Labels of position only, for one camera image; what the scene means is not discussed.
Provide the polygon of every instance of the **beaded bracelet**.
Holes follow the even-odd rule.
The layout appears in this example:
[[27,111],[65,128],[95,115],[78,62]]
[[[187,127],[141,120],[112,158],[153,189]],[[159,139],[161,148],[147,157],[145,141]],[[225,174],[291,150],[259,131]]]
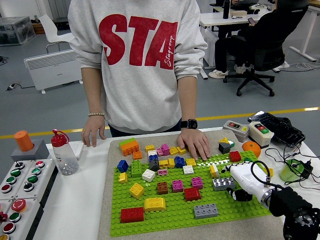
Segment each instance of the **beaded bracelet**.
[[91,117],[91,116],[105,116],[105,114],[103,112],[89,113],[88,117]]

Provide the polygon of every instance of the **green baseplate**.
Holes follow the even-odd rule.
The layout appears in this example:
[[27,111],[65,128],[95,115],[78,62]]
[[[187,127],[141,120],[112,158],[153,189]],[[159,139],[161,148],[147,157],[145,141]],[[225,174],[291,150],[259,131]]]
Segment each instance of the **green baseplate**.
[[[256,161],[257,158],[252,151],[240,152],[241,161],[244,158],[249,158]],[[113,178],[113,193],[112,193],[112,210],[111,210],[111,237],[119,237],[125,235],[142,234],[162,230],[171,230],[205,224],[221,223],[233,220],[248,219],[260,216],[270,215],[270,212],[265,209],[254,196],[249,202],[235,201],[226,190],[215,191],[213,187],[213,178],[210,174],[209,167],[216,164],[220,178],[230,177],[230,172],[221,173],[224,166],[231,164],[229,154],[213,155],[207,161],[199,158],[196,161],[196,166],[193,167],[194,174],[184,175],[182,168],[167,168],[168,174],[158,176],[152,182],[147,182],[142,177],[132,178],[131,166],[127,170],[127,183],[119,183],[119,170],[114,169]],[[142,173],[149,168],[148,163],[142,163]],[[191,188],[191,178],[201,177],[203,189],[200,190],[201,199],[194,201],[186,201],[184,192],[174,193],[172,189],[173,180],[182,180],[183,187]],[[158,195],[157,183],[166,181],[168,184],[169,193]],[[138,183],[144,187],[144,194],[139,200],[130,195],[129,189],[133,184]],[[235,181],[235,189],[241,189]],[[144,221],[121,223],[121,209],[143,207],[146,199],[149,198],[164,198],[166,211],[152,211],[144,213]],[[218,209],[217,217],[196,219],[194,206],[216,204]]]

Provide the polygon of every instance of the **orange fruit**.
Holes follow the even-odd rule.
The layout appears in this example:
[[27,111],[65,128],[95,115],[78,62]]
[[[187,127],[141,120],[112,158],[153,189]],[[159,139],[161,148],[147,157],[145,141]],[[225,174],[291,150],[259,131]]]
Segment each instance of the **orange fruit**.
[[259,144],[254,141],[246,141],[244,144],[242,144],[242,149],[244,151],[252,151],[257,158],[261,154],[261,148]]

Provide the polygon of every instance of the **gray sweatshirt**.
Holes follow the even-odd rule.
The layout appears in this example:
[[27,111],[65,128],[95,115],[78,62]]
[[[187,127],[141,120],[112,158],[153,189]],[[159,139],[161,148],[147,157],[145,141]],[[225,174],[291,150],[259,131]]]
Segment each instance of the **gray sweatshirt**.
[[145,134],[179,121],[177,80],[197,77],[207,47],[196,0],[72,0],[68,19],[82,68],[101,69],[112,127]]

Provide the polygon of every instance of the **white sneaker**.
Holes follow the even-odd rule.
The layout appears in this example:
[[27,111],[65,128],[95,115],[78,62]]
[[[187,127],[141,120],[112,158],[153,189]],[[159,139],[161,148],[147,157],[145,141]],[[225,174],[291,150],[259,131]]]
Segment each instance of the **white sneaker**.
[[226,75],[228,75],[228,71],[222,72],[219,70],[214,70],[212,72],[209,72],[209,77],[213,79],[224,79]]
[[246,71],[246,67],[244,65],[238,66],[237,64],[234,65],[234,70],[236,74],[243,74]]

